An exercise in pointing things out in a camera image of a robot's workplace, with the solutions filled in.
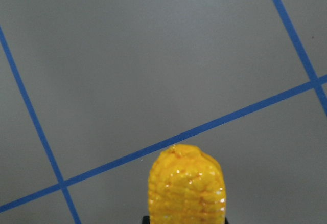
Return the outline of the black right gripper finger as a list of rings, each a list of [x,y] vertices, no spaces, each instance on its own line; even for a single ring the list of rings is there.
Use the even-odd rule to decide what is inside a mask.
[[[150,224],[150,216],[143,216],[142,217],[142,224]]]

